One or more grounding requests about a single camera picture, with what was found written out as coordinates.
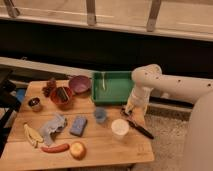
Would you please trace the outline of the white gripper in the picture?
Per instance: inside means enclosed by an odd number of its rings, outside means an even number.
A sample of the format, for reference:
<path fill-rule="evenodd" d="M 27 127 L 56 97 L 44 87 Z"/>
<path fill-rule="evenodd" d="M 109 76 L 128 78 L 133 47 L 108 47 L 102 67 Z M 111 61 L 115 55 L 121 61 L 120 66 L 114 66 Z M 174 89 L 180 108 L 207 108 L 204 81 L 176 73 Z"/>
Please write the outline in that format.
<path fill-rule="evenodd" d="M 150 88 L 134 86 L 125 106 L 125 113 L 127 115 L 130 115 L 135 107 L 140 107 L 138 108 L 138 116 L 145 117 L 147 112 L 147 106 L 149 103 L 150 93 Z"/>

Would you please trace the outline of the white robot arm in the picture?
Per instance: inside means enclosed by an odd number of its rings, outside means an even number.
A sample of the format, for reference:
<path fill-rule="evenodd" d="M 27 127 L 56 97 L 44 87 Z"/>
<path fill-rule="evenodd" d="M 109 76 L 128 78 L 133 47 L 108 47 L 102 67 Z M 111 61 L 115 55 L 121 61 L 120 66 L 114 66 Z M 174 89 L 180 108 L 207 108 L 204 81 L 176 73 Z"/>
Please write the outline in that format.
<path fill-rule="evenodd" d="M 166 105 L 168 110 L 188 114 L 188 129 L 180 171 L 213 171 L 213 78 L 165 75 L 157 64 L 131 72 L 133 88 L 124 108 L 130 115 L 135 108 L 146 113 L 152 91 L 166 100 L 191 104 L 191 107 Z"/>

